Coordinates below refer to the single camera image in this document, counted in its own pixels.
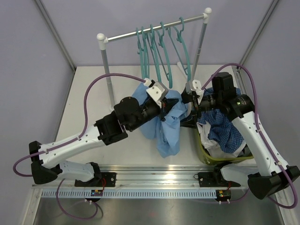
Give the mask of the dark blue checked shirt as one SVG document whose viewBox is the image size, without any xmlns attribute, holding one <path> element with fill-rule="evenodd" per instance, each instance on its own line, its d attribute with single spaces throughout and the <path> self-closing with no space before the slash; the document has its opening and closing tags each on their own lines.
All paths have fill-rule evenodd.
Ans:
<svg viewBox="0 0 300 225">
<path fill-rule="evenodd" d="M 201 112 L 198 122 L 210 125 L 208 139 L 215 141 L 224 153 L 231 154 L 246 146 L 241 133 L 219 109 Z"/>
</svg>

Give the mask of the teal hanger of blue shirt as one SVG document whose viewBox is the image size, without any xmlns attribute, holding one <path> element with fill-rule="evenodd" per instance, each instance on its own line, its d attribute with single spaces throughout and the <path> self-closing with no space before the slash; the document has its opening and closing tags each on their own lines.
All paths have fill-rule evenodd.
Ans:
<svg viewBox="0 0 300 225">
<path fill-rule="evenodd" d="M 187 48 L 186 48 L 186 44 L 185 44 L 185 41 L 184 41 L 184 38 L 182 37 L 182 33 L 184 31 L 184 28 L 185 28 L 185 23 L 184 23 L 184 19 L 183 17 L 180 17 L 179 18 L 180 22 L 181 22 L 181 29 L 178 30 L 176 28 L 176 26 L 172 26 L 172 28 L 176 31 L 176 41 L 179 42 L 181 45 L 182 45 L 182 48 L 183 48 L 183 51 L 184 51 L 184 55 L 185 55 L 185 61 L 186 61 L 186 64 L 184 64 L 184 61 L 182 60 L 180 54 L 179 54 L 179 51 L 176 47 L 176 44 L 173 40 L 173 37 L 172 37 L 172 32 L 171 32 L 171 27 L 170 28 L 167 28 L 167 33 L 168 33 L 168 36 L 171 40 L 171 43 L 174 47 L 174 50 L 177 54 L 177 57 L 179 59 L 179 63 L 181 64 L 181 68 L 183 70 L 183 74 L 186 76 L 187 78 L 187 81 L 190 81 L 191 80 L 191 67 L 190 67 L 190 57 L 189 57 L 189 54 L 188 54 L 188 51 L 187 51 Z"/>
</svg>

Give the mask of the teal hanger of checked shirt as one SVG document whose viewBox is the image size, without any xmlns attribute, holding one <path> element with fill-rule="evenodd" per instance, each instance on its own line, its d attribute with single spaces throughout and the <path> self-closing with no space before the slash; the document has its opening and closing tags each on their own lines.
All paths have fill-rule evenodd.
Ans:
<svg viewBox="0 0 300 225">
<path fill-rule="evenodd" d="M 163 41 L 163 38 L 164 38 L 164 35 L 165 35 L 165 27 L 164 27 L 164 23 L 162 21 L 160 22 L 160 26 L 161 26 L 162 34 L 159 33 L 159 31 L 157 30 L 157 35 L 158 35 L 158 39 L 159 39 L 158 45 L 160 47 L 162 47 L 162 49 L 164 51 L 164 55 L 165 55 L 165 61 L 166 61 L 166 64 L 165 64 L 161 60 L 161 65 L 163 66 L 165 76 L 168 80 L 168 86 L 171 89 L 173 87 L 173 77 L 172 77 L 171 64 L 170 64 L 170 61 L 169 61 L 167 48 L 166 48 L 165 43 Z"/>
</svg>

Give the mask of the teal hanger of plaid shirt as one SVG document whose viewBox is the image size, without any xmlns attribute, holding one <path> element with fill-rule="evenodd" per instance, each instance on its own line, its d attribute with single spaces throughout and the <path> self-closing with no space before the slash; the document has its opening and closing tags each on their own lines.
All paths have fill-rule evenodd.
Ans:
<svg viewBox="0 0 300 225">
<path fill-rule="evenodd" d="M 148 46 L 146 42 L 146 34 L 143 31 L 144 27 L 141 27 L 141 34 L 142 34 L 142 42 L 143 42 L 143 66 L 144 66 L 144 77 L 149 78 L 150 77 L 150 65 L 149 65 L 149 53 L 148 53 Z"/>
</svg>

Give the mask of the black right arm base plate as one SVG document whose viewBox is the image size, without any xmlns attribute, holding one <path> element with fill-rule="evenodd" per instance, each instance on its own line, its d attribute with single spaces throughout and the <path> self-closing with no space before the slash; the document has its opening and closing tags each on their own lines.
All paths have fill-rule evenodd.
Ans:
<svg viewBox="0 0 300 225">
<path fill-rule="evenodd" d="M 216 188 L 228 188 L 228 187 L 241 187 L 240 184 L 233 181 L 226 181 L 220 173 L 216 172 L 199 172 L 196 175 L 196 179 L 199 182 L 199 186 L 203 188 L 216 187 Z"/>
</svg>

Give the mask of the light blue shirt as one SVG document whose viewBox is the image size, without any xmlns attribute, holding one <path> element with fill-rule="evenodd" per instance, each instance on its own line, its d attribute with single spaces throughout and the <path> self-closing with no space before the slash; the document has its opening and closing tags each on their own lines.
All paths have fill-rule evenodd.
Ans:
<svg viewBox="0 0 300 225">
<path fill-rule="evenodd" d="M 153 118 L 139 127 L 143 136 L 156 140 L 156 148 L 161 157 L 175 156 L 180 151 L 180 121 L 187 117 L 188 107 L 182 102 L 181 94 L 176 90 L 169 90 L 167 99 L 178 99 L 178 103 L 165 116 L 165 121 Z"/>
</svg>

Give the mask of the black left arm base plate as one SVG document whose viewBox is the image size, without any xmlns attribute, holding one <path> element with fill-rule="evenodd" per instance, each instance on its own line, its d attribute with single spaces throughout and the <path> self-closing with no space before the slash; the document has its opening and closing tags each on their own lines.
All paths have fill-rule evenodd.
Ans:
<svg viewBox="0 0 300 225">
<path fill-rule="evenodd" d="M 117 173 L 115 172 L 101 172 L 101 179 L 93 178 L 90 181 L 83 182 L 75 180 L 75 187 L 102 187 L 103 185 L 109 188 L 115 187 Z"/>
</svg>

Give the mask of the teal hanger of grey shirt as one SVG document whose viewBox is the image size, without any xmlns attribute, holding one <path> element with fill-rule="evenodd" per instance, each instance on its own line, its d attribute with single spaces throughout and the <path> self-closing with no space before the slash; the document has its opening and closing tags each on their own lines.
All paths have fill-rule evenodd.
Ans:
<svg viewBox="0 0 300 225">
<path fill-rule="evenodd" d="M 137 47 L 138 47 L 138 52 L 137 53 L 138 53 L 139 58 L 140 58 L 141 75 L 142 75 L 142 79 L 144 79 L 144 78 L 146 78 L 146 76 L 145 76 L 144 61 L 143 61 L 143 49 L 142 49 L 141 41 L 140 41 L 140 38 L 139 38 L 139 29 L 136 27 L 135 31 L 136 31 L 136 36 L 137 36 Z"/>
</svg>

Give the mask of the teal hanger of white shirt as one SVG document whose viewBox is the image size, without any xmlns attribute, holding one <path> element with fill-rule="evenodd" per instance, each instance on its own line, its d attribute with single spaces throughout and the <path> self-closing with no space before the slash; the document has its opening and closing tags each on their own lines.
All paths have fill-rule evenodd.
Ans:
<svg viewBox="0 0 300 225">
<path fill-rule="evenodd" d="M 148 42 L 149 42 L 150 51 L 152 54 L 155 70 L 156 70 L 157 80 L 159 82 L 161 82 L 162 79 L 161 79 L 160 68 L 159 68 L 159 63 L 158 63 L 158 53 L 157 53 L 157 48 L 155 46 L 155 33 L 154 33 L 152 24 L 150 24 L 150 32 L 148 33 L 147 38 L 149 39 Z"/>
</svg>

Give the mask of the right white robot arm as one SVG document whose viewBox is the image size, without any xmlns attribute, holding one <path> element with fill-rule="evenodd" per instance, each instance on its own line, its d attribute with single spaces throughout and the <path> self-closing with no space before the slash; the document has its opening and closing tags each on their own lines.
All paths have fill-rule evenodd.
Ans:
<svg viewBox="0 0 300 225">
<path fill-rule="evenodd" d="M 213 91 L 208 95 L 204 95 L 200 85 L 198 80 L 186 83 L 181 97 L 184 103 L 192 104 L 192 111 L 180 125 L 195 128 L 202 112 L 219 109 L 242 135 L 257 166 L 255 170 L 223 162 L 215 166 L 214 183 L 219 186 L 228 181 L 238 183 L 248 187 L 258 199 L 292 187 L 300 175 L 299 168 L 289 165 L 277 151 L 263 129 L 250 97 L 237 94 L 233 77 L 228 72 L 217 73 L 212 78 Z"/>
</svg>

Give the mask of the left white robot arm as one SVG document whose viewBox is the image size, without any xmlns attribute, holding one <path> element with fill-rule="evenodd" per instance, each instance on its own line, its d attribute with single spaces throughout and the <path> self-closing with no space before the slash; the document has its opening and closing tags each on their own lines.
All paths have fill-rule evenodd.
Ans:
<svg viewBox="0 0 300 225">
<path fill-rule="evenodd" d="M 114 106 L 114 110 L 79 135 L 59 142 L 29 144 L 31 172 L 35 184 L 42 185 L 56 179 L 74 180 L 76 187 L 96 187 L 101 184 L 102 173 L 97 163 L 80 164 L 68 159 L 87 150 L 100 148 L 119 142 L 132 132 L 158 117 L 164 119 L 179 102 L 177 98 L 163 98 L 158 105 L 148 97 L 139 104 L 134 97 L 126 97 Z"/>
</svg>

